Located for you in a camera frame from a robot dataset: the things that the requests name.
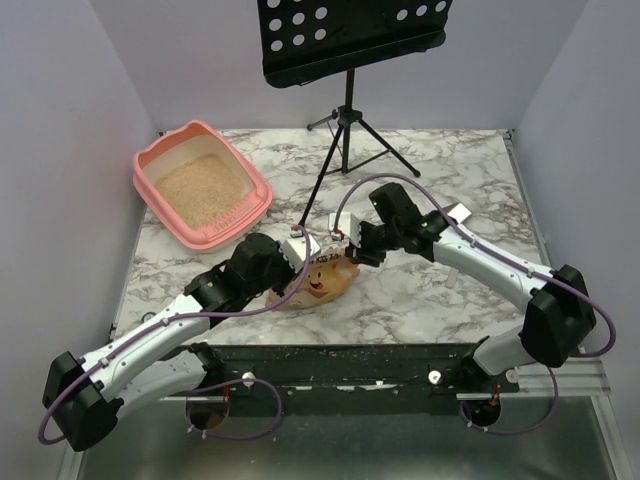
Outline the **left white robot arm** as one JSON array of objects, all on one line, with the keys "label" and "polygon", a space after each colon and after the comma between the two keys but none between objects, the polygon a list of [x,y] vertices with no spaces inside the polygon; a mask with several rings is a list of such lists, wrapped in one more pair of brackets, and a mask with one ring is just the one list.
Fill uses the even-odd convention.
[{"label": "left white robot arm", "polygon": [[201,350],[172,357],[182,343],[229,318],[250,316],[247,305],[272,290],[288,300],[307,274],[318,244],[302,227],[283,242],[251,233],[231,257],[197,275],[168,306],[103,347],[75,357],[66,351],[50,364],[38,429],[43,445],[55,422],[76,452],[103,440],[135,406],[173,393],[196,390],[210,372]]}]

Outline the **metal litter scoop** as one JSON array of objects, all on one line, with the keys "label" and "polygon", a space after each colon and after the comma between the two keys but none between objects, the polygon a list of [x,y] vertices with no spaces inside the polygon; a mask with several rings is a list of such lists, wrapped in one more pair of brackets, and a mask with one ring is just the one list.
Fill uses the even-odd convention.
[{"label": "metal litter scoop", "polygon": [[456,224],[464,224],[472,216],[472,212],[460,202],[451,204],[444,210]]}]

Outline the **pink litter box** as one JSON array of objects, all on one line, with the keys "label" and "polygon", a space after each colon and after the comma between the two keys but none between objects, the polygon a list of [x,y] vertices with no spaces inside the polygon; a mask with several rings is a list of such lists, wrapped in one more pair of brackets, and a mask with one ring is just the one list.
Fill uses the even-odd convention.
[{"label": "pink litter box", "polygon": [[186,248],[212,251],[253,227],[273,188],[222,134],[192,120],[133,158],[133,184],[149,209]]}]

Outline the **white bag sealing clip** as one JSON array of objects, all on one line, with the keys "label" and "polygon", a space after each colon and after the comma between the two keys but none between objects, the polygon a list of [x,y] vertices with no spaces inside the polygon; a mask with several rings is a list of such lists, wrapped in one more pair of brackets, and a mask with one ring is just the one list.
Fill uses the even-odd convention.
[{"label": "white bag sealing clip", "polygon": [[449,270],[445,286],[448,289],[453,289],[456,286],[457,277],[458,277],[458,271],[456,269],[451,268]]}]

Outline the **orange cat litter bag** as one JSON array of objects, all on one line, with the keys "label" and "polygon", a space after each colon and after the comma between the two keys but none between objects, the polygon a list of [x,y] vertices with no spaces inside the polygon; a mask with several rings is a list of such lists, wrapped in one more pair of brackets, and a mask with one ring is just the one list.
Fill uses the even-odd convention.
[{"label": "orange cat litter bag", "polygon": [[306,280],[277,310],[308,309],[331,302],[351,287],[359,273],[345,247],[332,247],[311,262]]}]

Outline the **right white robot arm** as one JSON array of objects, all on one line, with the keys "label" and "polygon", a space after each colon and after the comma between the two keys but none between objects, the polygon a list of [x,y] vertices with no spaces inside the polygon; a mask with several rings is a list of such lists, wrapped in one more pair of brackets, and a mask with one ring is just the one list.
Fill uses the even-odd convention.
[{"label": "right white robot arm", "polygon": [[353,262],[377,267],[387,252],[402,250],[472,277],[523,313],[521,326],[472,348],[473,369],[495,376],[532,363],[558,368],[595,327],[586,283],[576,268],[554,270],[481,243],[462,224],[470,214],[462,204],[423,214],[398,183],[377,188],[369,199],[379,223],[344,210],[328,220],[332,236],[348,240],[346,254]]}]

